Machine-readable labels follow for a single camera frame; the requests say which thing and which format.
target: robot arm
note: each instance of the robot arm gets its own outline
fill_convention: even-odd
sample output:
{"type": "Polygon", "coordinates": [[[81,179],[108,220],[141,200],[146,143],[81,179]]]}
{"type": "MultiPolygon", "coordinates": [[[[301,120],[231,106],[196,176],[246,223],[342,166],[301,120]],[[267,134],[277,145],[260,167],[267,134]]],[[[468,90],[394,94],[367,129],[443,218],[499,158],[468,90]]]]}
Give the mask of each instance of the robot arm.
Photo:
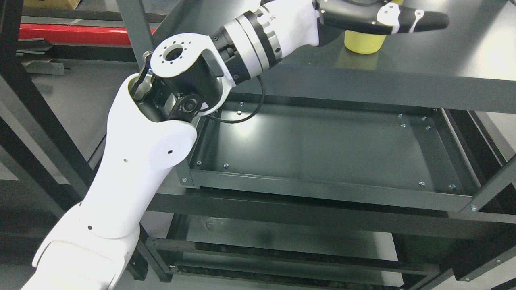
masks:
{"type": "Polygon", "coordinates": [[[194,145],[192,119],[213,113],[231,88],[298,47],[319,45],[318,22],[392,34],[444,28],[447,17],[389,1],[276,0],[212,36],[166,39],[120,86],[99,171],[84,200],[43,241],[33,260],[36,273],[23,289],[113,289],[135,249],[143,213],[194,145]]]}

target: yellow cup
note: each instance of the yellow cup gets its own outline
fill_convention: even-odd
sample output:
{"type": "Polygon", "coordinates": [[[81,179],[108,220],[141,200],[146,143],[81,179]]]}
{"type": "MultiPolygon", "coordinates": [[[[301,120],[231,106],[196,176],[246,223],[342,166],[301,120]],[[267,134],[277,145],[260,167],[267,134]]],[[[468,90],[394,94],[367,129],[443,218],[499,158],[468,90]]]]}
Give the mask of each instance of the yellow cup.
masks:
{"type": "MultiPolygon", "coordinates": [[[[393,0],[393,3],[401,5],[403,0],[393,0]]],[[[346,30],[344,33],[344,45],[352,52],[371,54],[380,50],[386,35],[374,35],[346,30]]]]}

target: black cable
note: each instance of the black cable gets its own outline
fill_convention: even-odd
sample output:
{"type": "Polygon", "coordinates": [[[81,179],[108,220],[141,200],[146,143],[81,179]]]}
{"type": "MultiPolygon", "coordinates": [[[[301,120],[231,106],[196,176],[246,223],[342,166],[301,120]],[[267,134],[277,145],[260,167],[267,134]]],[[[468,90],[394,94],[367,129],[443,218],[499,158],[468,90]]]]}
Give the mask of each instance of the black cable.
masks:
{"type": "Polygon", "coordinates": [[[240,120],[224,120],[224,119],[220,119],[220,118],[213,117],[213,116],[210,116],[210,115],[206,115],[206,117],[208,117],[210,119],[213,119],[213,120],[215,120],[217,122],[221,122],[221,123],[237,124],[237,123],[245,122],[245,121],[251,119],[252,117],[254,117],[254,115],[258,114],[258,112],[262,108],[263,102],[265,101],[265,84],[263,83],[263,80],[262,80],[261,76],[257,75],[256,78],[258,79],[258,81],[260,82],[260,86],[262,87],[262,99],[260,100],[260,103],[258,104],[258,107],[256,107],[256,109],[249,116],[247,116],[247,117],[245,117],[243,119],[240,119],[240,120]]]}

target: bolt hole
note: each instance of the bolt hole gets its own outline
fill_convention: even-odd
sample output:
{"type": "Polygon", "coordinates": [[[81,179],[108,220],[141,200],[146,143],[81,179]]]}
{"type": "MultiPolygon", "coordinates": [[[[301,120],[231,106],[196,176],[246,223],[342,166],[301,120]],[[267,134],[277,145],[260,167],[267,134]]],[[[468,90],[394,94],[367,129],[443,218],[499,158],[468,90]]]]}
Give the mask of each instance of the bolt hole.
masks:
{"type": "Polygon", "coordinates": [[[165,57],[165,60],[167,60],[167,61],[175,60],[176,58],[178,58],[181,55],[182,52],[183,52],[183,48],[182,47],[178,47],[176,49],[172,49],[167,54],[167,57],[165,57]]]}

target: cardboard box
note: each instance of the cardboard box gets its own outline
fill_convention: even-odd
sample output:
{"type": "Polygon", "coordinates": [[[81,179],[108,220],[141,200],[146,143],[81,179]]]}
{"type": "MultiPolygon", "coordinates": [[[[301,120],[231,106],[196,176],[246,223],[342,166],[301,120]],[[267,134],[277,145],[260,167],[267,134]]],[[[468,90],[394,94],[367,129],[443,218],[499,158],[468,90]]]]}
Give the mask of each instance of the cardboard box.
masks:
{"type": "Polygon", "coordinates": [[[23,0],[23,7],[75,9],[80,0],[23,0]]]}

